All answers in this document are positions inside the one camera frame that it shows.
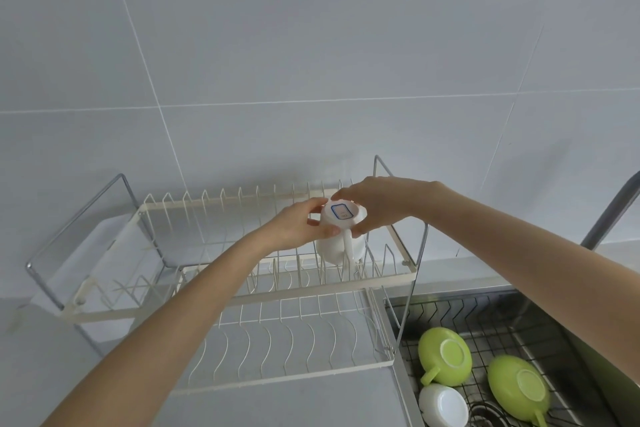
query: stainless steel sink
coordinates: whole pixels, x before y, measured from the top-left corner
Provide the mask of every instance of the stainless steel sink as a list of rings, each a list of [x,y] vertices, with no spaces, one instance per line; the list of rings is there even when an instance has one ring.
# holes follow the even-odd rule
[[[390,304],[401,316],[404,298],[391,299]],[[387,313],[394,324],[389,305]],[[400,352],[416,396],[424,374],[418,359],[418,340],[435,326],[458,332],[472,352],[472,375],[458,388],[470,407],[470,427],[531,425],[508,416],[492,396],[486,369],[500,354],[530,361],[546,379],[552,393],[552,406],[546,415],[549,426],[620,425],[578,353],[579,340],[517,291],[413,296]]]

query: white bowl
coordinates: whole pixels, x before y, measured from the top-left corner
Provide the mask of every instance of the white bowl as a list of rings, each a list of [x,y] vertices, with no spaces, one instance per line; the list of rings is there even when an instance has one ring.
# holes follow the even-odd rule
[[[451,387],[432,383],[423,388],[418,406],[429,427],[465,427],[469,422],[467,402]]]

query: blue label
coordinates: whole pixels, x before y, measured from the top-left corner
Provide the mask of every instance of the blue label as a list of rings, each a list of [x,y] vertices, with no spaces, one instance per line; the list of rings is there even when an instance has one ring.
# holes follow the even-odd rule
[[[353,213],[349,210],[346,204],[334,204],[331,206],[331,211],[335,214],[338,220],[348,220],[353,218]]]

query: right hand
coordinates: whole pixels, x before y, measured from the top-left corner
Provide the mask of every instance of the right hand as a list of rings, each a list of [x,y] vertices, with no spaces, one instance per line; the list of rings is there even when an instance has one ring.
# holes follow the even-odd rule
[[[331,199],[348,199],[367,209],[367,217],[351,229],[352,236],[357,238],[412,216],[414,203],[425,184],[413,179],[370,176],[362,182],[343,187]]]

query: lime green bowl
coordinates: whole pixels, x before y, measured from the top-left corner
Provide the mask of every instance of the lime green bowl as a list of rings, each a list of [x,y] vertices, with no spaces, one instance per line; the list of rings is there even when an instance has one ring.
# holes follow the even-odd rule
[[[431,382],[457,387],[471,375],[469,347],[450,329],[426,330],[418,343],[418,356],[426,372],[420,379],[425,387]]]
[[[487,377],[493,396],[510,416],[547,427],[549,389],[532,364],[511,355],[497,356],[489,363]]]

